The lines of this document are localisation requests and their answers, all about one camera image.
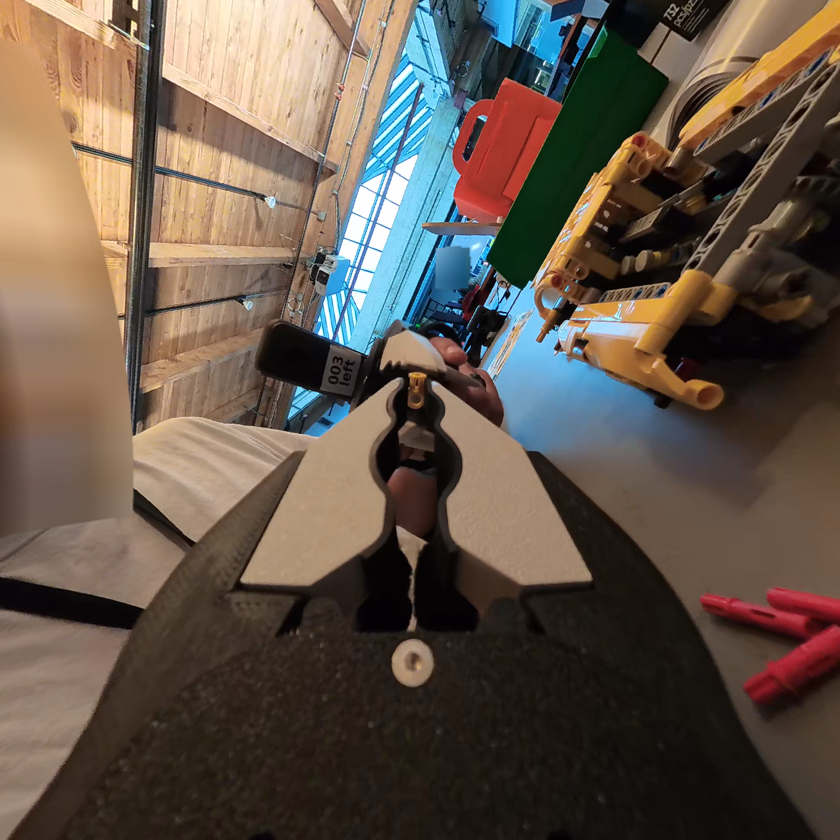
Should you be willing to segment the red axle pin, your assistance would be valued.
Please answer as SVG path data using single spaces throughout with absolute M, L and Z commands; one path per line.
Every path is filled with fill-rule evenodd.
M 772 706 L 798 697 L 839 666 L 839 627 L 829 626 L 743 684 L 756 704 Z
M 734 597 L 704 594 L 702 609 L 721 620 L 759 629 L 774 635 L 805 641 L 828 628 L 828 624 L 813 617 L 757 605 Z
M 806 616 L 813 621 L 828 625 L 839 625 L 839 599 L 837 597 L 781 587 L 770 588 L 766 597 L 768 604 L 779 611 Z

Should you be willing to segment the person's left hand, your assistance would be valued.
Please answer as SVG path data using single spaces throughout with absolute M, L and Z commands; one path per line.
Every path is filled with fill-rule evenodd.
M 468 363 L 458 342 L 442 336 L 433 336 L 430 342 L 448 367 L 472 381 L 472 385 L 456 384 L 454 393 L 490 422 L 502 425 L 504 408 L 488 373 Z M 387 480 L 395 502 L 396 526 L 421 539 L 434 531 L 438 510 L 437 478 L 434 468 L 426 464 L 427 458 L 426 451 L 401 444 L 400 464 Z

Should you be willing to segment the white ceiling device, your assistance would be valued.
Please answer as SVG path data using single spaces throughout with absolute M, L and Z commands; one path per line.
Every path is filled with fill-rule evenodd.
M 344 289 L 349 270 L 350 260 L 346 257 L 319 251 L 311 261 L 309 276 L 316 293 L 328 298 Z

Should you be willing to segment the orange container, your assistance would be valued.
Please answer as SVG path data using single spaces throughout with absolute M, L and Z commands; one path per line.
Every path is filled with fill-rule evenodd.
M 479 100 L 467 112 L 453 150 L 461 216 L 494 224 L 509 214 L 561 109 L 505 79 L 494 99 Z

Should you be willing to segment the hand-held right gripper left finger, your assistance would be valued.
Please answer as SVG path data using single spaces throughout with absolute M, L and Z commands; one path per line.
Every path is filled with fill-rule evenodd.
M 327 596 L 369 632 L 406 630 L 411 567 L 378 454 L 398 455 L 397 377 L 311 443 L 245 567 L 246 590 Z

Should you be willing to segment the yellow brick toy car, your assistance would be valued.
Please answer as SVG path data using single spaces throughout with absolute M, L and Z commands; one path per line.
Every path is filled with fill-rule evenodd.
M 838 2 L 695 114 L 670 149 L 626 139 L 534 278 L 537 341 L 710 411 L 705 364 L 797 351 L 838 308 Z

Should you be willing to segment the open instruction booklet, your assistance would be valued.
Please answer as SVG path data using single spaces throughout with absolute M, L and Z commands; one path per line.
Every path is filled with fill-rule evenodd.
M 700 55 L 668 116 L 665 144 L 674 149 L 688 121 L 765 52 L 783 39 L 774 33 L 777 2 L 733 2 Z

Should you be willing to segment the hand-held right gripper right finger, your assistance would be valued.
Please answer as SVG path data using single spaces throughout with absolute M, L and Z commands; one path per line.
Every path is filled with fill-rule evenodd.
M 416 621 L 472 631 L 499 600 L 589 587 L 593 575 L 531 457 L 439 383 L 429 386 L 437 516 L 416 566 Z

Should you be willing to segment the sticker sheet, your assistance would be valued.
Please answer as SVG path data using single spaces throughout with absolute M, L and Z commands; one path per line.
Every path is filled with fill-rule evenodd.
M 533 312 L 533 309 L 521 312 L 511 321 L 510 328 L 505 333 L 503 341 L 499 344 L 496 355 L 485 368 L 492 381 L 495 381 L 501 373 L 510 353 L 519 340 L 522 330 L 524 330 Z

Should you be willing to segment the toy car set box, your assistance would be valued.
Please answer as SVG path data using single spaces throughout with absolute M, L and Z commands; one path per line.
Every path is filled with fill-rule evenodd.
M 670 1 L 659 22 L 691 42 L 713 22 L 729 1 Z

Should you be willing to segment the green plastic bin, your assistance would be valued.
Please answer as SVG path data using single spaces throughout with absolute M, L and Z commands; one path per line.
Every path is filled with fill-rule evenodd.
M 644 125 L 669 80 L 617 33 L 604 28 L 488 254 L 522 289 L 537 275 L 592 175 Z

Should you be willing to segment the skylight window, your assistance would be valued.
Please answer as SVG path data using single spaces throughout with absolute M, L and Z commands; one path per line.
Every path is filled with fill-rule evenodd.
M 344 226 L 339 247 L 342 284 L 325 297 L 314 326 L 324 338 L 348 343 L 361 315 L 433 116 L 421 86 L 403 52 Z

